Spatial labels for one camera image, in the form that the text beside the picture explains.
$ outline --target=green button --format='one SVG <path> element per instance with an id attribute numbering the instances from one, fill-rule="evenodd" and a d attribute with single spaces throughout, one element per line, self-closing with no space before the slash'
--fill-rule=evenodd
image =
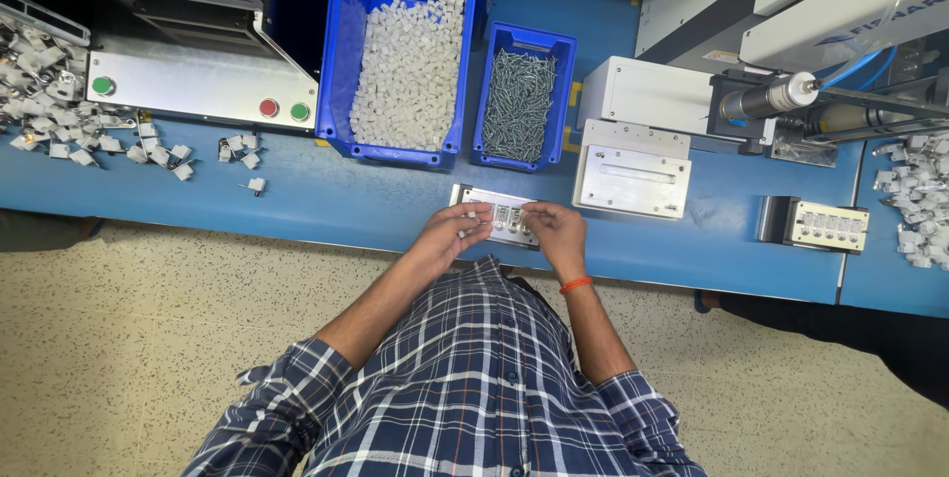
<path id="1" fill-rule="evenodd" d="M 116 83 L 109 77 L 96 77 L 92 81 L 92 90 L 100 95 L 112 95 L 116 90 Z"/>
<path id="2" fill-rule="evenodd" d="M 291 107 L 291 117 L 297 121 L 306 121 L 309 118 L 309 107 L 303 103 L 297 103 Z"/>

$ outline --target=plaid shirt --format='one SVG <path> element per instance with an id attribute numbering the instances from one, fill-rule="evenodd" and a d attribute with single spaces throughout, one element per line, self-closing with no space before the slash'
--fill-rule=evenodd
<path id="1" fill-rule="evenodd" d="M 639 372 L 596 387 L 570 333 L 494 258 L 426 290 L 359 372 L 310 338 L 240 375 L 186 476 L 704 476 Z"/>

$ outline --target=red push button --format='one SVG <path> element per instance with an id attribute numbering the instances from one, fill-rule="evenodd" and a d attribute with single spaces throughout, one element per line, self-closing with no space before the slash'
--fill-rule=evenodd
<path id="1" fill-rule="evenodd" d="M 280 105 L 273 99 L 264 99 L 260 102 L 260 115 L 275 117 L 278 113 L 280 113 Z"/>

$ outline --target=blue tube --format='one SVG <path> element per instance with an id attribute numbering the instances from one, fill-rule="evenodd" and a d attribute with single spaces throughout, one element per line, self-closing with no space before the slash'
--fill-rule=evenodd
<path id="1" fill-rule="evenodd" d="M 866 82 L 864 82 L 863 84 L 860 84 L 860 86 L 857 88 L 857 91 L 863 91 L 867 89 L 868 87 L 872 86 L 873 82 L 876 82 L 877 79 L 880 78 L 880 75 L 884 74 L 884 71 L 886 71 L 886 68 L 889 67 L 890 62 L 892 62 L 893 58 L 896 57 L 896 47 L 897 46 L 894 45 L 890 48 L 890 54 L 889 56 L 886 57 L 886 61 L 884 62 L 884 65 L 881 66 L 880 69 L 877 70 L 877 72 L 873 73 L 873 76 L 868 78 Z"/>
<path id="2" fill-rule="evenodd" d="M 850 73 L 852 73 L 853 71 L 857 71 L 857 70 L 859 70 L 860 68 L 862 68 L 863 66 L 865 66 L 866 63 L 869 62 L 870 60 L 872 60 L 873 58 L 875 58 L 877 54 L 880 54 L 880 52 L 879 52 L 878 50 L 877 50 L 876 52 L 872 52 L 872 53 L 870 53 L 870 54 L 864 55 L 863 58 L 861 58 L 859 62 L 857 62 L 856 64 L 853 65 L 852 68 L 850 68 L 850 69 L 847 70 L 847 71 L 844 71 L 843 73 L 841 73 L 840 75 L 838 75 L 836 78 L 825 82 L 825 83 L 824 83 L 824 86 L 821 87 L 821 89 L 825 89 L 825 88 L 827 88 L 827 87 L 831 87 L 831 86 L 835 85 L 837 82 L 840 82 L 841 80 L 847 78 L 847 77 L 850 75 Z"/>

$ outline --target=person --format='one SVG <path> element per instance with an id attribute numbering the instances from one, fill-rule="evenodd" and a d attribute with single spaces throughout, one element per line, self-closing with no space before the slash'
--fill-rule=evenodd
<path id="1" fill-rule="evenodd" d="M 0 208 L 0 253 L 68 249 L 102 229 L 101 217 L 34 214 Z"/>
<path id="2" fill-rule="evenodd" d="M 442 275 L 492 230 L 491 204 L 456 204 L 313 338 L 241 374 L 256 386 L 183 475 L 290 476 L 308 452 L 307 477 L 706 475 L 587 277 L 587 223 L 551 203 L 522 216 L 563 284 L 580 371 L 566 326 L 494 257 Z"/>
<path id="3" fill-rule="evenodd" d="M 715 308 L 778 331 L 875 354 L 906 386 L 949 410 L 949 319 L 695 291 L 695 310 Z"/>

